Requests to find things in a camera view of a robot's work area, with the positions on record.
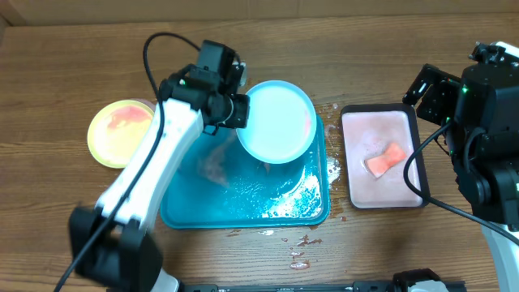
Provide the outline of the pink sponge with dark scourer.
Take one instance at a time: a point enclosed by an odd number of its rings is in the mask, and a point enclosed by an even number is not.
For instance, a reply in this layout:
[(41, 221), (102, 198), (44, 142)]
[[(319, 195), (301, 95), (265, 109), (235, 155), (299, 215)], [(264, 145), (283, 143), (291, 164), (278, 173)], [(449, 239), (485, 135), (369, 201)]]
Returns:
[(367, 170), (375, 177), (380, 178), (393, 166), (406, 158), (405, 151), (397, 143), (390, 143), (382, 154), (364, 161)]

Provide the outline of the light blue plate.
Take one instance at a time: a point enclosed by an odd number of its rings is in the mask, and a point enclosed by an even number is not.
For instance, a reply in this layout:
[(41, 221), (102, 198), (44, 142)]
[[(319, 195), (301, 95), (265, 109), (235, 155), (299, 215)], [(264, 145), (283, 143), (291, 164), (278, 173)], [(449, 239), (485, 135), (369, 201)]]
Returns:
[(269, 164), (291, 162), (309, 149), (317, 117), (310, 97), (298, 86), (269, 80), (253, 86), (247, 126), (238, 139), (254, 158)]

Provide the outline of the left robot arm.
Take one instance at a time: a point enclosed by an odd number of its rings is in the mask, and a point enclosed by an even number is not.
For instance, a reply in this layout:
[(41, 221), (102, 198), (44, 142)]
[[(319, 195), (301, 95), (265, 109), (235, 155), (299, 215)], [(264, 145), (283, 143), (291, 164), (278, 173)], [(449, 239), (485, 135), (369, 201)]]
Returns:
[(92, 209), (77, 207), (69, 218), (72, 273), (110, 291), (181, 291), (163, 268), (152, 230), (162, 198), (191, 145), (212, 128), (244, 128), (250, 98), (238, 93), (246, 65), (238, 53), (215, 41), (196, 47), (196, 63), (152, 82), (157, 99), (150, 127), (131, 161)]

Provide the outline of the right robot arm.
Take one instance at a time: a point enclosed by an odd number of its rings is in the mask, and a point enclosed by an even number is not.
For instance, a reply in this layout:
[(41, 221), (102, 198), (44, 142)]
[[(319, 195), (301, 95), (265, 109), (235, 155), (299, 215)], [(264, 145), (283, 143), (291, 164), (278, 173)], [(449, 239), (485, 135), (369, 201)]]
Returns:
[[(438, 125), (410, 155), (406, 186), (430, 204), (474, 221), (495, 264), (502, 291), (518, 289), (518, 48), (503, 41), (477, 43), (473, 65), (456, 77), (430, 64), (403, 96), (417, 116)], [(467, 213), (420, 191), (409, 169), (423, 149), (445, 138)]]

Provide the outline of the yellow-green plate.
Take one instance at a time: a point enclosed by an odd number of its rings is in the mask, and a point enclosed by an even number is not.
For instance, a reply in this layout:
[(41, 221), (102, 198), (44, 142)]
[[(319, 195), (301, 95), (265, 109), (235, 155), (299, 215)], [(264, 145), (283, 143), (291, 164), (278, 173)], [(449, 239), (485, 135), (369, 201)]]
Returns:
[(125, 168), (147, 133), (154, 113), (155, 105), (146, 100), (122, 100), (107, 105), (88, 128), (91, 155), (109, 168)]

